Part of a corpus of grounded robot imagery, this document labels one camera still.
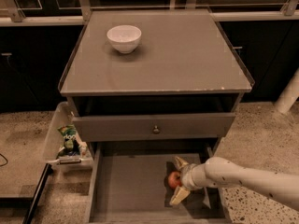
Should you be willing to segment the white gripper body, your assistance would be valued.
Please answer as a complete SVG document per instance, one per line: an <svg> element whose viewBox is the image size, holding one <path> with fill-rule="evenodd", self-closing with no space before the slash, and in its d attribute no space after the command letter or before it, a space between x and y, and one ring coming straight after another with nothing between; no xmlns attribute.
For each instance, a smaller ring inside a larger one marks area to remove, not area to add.
<svg viewBox="0 0 299 224"><path fill-rule="evenodd" d="M181 169L180 180L189 190L201 189L206 186L204 164L188 164Z"/></svg>

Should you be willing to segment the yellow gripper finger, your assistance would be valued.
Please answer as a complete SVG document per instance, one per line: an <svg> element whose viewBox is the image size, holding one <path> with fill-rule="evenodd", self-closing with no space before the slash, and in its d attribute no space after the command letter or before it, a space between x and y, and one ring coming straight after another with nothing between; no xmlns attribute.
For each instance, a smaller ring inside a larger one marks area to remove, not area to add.
<svg viewBox="0 0 299 224"><path fill-rule="evenodd" d="M178 205L180 204L183 200L185 200L189 195L190 195L190 191L188 189L186 189L183 186L177 186L173 196L171 197L170 200L170 205Z"/></svg>
<svg viewBox="0 0 299 224"><path fill-rule="evenodd" d="M188 164L189 163L187 161L185 161L184 159L182 159L181 157L179 157L179 156L175 157L175 166L179 171L182 170Z"/></svg>

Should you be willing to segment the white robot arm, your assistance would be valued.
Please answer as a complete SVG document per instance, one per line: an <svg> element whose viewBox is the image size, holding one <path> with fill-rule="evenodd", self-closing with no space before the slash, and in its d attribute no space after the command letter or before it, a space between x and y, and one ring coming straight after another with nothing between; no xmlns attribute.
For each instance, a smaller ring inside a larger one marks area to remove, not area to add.
<svg viewBox="0 0 299 224"><path fill-rule="evenodd" d="M298 76L293 75L274 105L253 122L239 119L242 135L234 140L239 149L235 154L241 161L250 161L251 167L213 156L202 164L187 163L176 158L178 180L171 199L181 203L191 191L202 188L240 186L266 198L299 210L299 132L290 128L294 145L284 142L289 136L281 131L273 118L286 115L298 97Z"/></svg>

